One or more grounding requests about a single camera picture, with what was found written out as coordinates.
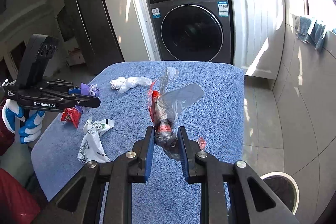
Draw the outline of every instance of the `washing machine door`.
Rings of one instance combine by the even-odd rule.
[[[162,21],[161,37],[167,50],[181,61],[211,61],[223,44],[217,18],[198,5],[172,9]]]

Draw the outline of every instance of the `refrigerator door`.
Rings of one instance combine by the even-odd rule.
[[[95,52],[91,45],[91,39],[86,31],[86,27],[79,11],[77,0],[64,0],[65,9],[70,17],[73,32],[75,34],[77,43],[82,51],[86,65],[92,74],[98,74],[99,68],[94,64]]]
[[[78,40],[78,44],[90,70],[97,74],[111,64],[124,62],[105,0],[76,0],[76,5],[77,17],[81,17],[86,31],[86,35],[82,34],[84,41]]]

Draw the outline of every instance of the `printed plastic bag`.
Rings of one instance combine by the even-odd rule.
[[[147,77],[129,77],[125,79],[124,77],[119,77],[110,81],[112,89],[119,89],[119,93],[124,93],[132,88],[135,88],[137,85],[150,87],[152,80]]]
[[[177,136],[172,131],[176,121],[185,108],[197,102],[204,95],[204,91],[196,83],[165,92],[167,85],[173,83],[178,75],[179,71],[175,68],[166,68],[164,75],[160,78],[160,92],[156,90],[151,92],[152,87],[150,89],[152,105],[148,106],[155,129],[155,143],[174,160],[180,159]]]
[[[79,148],[77,158],[81,163],[96,160],[99,163],[109,162],[110,159],[104,152],[100,136],[114,127],[114,120],[101,120],[92,123],[92,116],[86,121],[83,132],[84,137]]]

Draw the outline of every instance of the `glove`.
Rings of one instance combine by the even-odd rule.
[[[25,121],[23,108],[14,100],[6,100],[1,115],[7,129],[12,133],[15,133],[15,117],[18,117],[23,122]],[[32,142],[40,136],[44,115],[45,111],[39,110],[27,119],[25,125],[19,129],[21,143]]]

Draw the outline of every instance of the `blue terry towel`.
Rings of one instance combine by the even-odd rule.
[[[309,42],[319,52],[323,48],[324,37],[328,28],[326,24],[314,17],[296,16],[295,30],[302,42]]]
[[[145,76],[158,80],[166,67],[180,71],[167,91],[187,84],[199,84],[204,96],[185,109],[176,124],[185,126],[188,137],[206,139],[206,151],[219,160],[235,162],[241,158],[244,132],[244,72],[228,64],[211,62],[124,62],[102,71],[92,84],[100,89],[101,105],[82,114],[78,129],[61,122],[59,114],[45,130],[31,152],[36,176],[48,200],[83,166],[78,149],[83,126],[93,121],[114,119],[115,126],[100,138],[105,153],[114,160],[132,149],[152,125],[148,113],[148,89],[133,88],[126,93],[111,89],[110,80]],[[159,81],[154,89],[159,88]],[[182,175],[181,163],[168,158],[159,146],[154,148],[151,176],[146,184],[133,184],[132,215],[136,224],[196,224],[200,217],[200,185],[189,185]]]

